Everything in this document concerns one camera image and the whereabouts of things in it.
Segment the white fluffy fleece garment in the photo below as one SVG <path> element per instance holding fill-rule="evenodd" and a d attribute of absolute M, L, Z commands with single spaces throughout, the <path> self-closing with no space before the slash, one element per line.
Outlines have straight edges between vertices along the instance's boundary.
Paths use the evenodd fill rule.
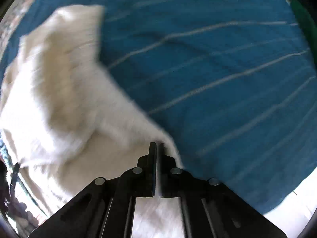
<path fill-rule="evenodd" d="M 182 164 L 170 135 L 102 68 L 104 14 L 100 5 L 56 9 L 20 38 L 2 80 L 2 139 L 48 216 L 95 178 L 134 167 L 152 141 Z"/>

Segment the blue striped bed sheet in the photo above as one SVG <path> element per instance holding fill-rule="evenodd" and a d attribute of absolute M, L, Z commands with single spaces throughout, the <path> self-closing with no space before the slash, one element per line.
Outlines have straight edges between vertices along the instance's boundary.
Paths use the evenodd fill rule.
<path fill-rule="evenodd" d="M 100 61 L 193 175 L 265 214 L 316 168 L 314 54 L 285 0 L 35 0 L 1 70 L 72 4 L 106 7 Z"/>

